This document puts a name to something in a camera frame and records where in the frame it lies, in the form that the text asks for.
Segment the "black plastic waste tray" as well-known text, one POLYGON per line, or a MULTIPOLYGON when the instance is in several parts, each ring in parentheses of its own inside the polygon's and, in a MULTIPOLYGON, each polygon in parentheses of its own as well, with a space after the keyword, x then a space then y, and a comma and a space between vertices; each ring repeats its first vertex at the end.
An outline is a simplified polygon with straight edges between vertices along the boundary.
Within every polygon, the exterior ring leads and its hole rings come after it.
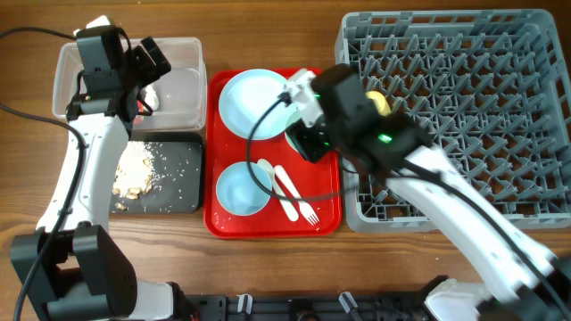
POLYGON ((112 195, 109 211, 118 214, 192 213, 203 203, 202 137, 196 132, 141 132, 130 142, 147 142, 154 156, 153 189, 136 201, 125 201, 118 211, 112 195))

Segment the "white tissue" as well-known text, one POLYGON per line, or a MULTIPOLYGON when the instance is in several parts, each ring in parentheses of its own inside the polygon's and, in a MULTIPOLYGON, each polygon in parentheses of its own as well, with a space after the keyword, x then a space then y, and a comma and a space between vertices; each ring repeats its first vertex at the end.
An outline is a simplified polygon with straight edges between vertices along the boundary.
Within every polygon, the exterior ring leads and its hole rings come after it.
POLYGON ((144 102, 153 110, 157 111, 160 105, 158 94, 153 84, 146 86, 142 92, 144 102))

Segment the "red snack wrapper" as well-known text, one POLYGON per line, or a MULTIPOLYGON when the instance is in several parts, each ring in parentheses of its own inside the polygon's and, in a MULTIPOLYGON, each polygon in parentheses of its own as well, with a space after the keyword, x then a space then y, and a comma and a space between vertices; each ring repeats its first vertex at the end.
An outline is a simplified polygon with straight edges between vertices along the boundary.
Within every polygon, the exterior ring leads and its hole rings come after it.
POLYGON ((139 116, 151 116, 153 114, 153 109, 142 100, 137 100, 138 115, 139 116))

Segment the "mint green bowl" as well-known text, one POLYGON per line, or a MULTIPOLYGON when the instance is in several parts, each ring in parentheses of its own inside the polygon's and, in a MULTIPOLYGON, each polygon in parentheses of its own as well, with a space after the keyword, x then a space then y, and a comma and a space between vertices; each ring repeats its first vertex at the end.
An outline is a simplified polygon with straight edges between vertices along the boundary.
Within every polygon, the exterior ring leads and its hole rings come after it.
POLYGON ((295 111, 287 120, 285 126, 285 139, 288 145, 297 153, 300 153, 296 144, 304 145, 308 142, 308 133, 302 121, 300 112, 295 111))

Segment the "yellow plastic cup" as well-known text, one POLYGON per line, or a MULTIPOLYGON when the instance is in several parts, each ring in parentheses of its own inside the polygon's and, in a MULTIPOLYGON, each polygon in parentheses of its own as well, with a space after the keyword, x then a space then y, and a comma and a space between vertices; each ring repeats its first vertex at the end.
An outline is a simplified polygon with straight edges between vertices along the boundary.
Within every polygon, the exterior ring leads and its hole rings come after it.
POLYGON ((366 97, 376 106, 377 112, 382 116, 388 116, 392 113, 392 109, 387 102, 385 96, 377 91, 368 91, 366 97))

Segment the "leftover rice and food scraps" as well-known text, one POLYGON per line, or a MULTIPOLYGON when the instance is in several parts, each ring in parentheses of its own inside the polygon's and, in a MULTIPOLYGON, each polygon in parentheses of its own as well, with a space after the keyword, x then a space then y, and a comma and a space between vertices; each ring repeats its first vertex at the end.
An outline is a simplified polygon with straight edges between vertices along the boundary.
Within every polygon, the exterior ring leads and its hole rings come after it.
POLYGON ((112 195, 119 199, 113 204, 118 211, 125 211, 125 201, 139 200, 153 189, 154 156, 147 142, 128 142, 120 157, 112 186, 112 195))

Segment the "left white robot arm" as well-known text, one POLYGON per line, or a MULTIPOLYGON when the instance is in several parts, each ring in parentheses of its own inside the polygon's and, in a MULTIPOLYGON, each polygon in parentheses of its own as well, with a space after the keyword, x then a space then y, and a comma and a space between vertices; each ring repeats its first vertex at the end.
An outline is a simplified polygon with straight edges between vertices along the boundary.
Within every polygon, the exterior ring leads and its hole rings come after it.
POLYGON ((74 37, 83 68, 61 123, 70 134, 62 170, 36 230, 12 241, 18 302, 41 320, 195 320, 180 287, 137 278, 108 232, 120 156, 135 118, 152 114, 140 92, 170 63, 151 38, 132 45, 112 24, 74 37))

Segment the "small light blue bowl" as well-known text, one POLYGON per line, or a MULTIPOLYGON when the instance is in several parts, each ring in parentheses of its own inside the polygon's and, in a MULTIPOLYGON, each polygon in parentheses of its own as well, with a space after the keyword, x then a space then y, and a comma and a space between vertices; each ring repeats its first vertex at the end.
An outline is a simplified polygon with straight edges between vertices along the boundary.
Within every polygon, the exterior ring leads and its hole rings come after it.
POLYGON ((236 162, 221 172, 215 195, 222 208, 236 216, 258 213, 270 198, 255 184, 245 161, 236 162))

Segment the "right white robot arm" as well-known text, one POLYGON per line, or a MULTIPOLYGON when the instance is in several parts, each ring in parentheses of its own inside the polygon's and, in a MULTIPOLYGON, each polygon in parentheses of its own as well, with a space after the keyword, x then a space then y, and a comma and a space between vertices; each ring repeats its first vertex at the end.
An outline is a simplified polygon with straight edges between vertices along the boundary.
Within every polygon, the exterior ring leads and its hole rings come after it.
POLYGON ((424 298, 436 320, 567 320, 570 261, 525 235, 491 205, 411 117, 391 110, 338 64, 301 69, 284 87, 300 119, 287 133, 307 161, 339 152, 409 202, 459 249, 477 284, 441 281, 424 298))

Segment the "clear plastic waste bin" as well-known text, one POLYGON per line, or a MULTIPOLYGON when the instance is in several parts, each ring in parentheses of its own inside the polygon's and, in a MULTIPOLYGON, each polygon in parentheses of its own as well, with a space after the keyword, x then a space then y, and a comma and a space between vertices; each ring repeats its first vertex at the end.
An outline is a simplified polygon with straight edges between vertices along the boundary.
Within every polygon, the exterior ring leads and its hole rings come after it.
MULTIPOLYGON (((163 37, 155 43, 171 65, 171 71, 151 85, 158 107, 150 117, 139 116, 135 131, 196 131, 206 121, 207 74, 202 44, 195 37, 163 37)), ((77 75, 83 69, 79 50, 74 43, 64 45, 54 76, 53 115, 64 119, 66 107, 77 88, 77 75)))

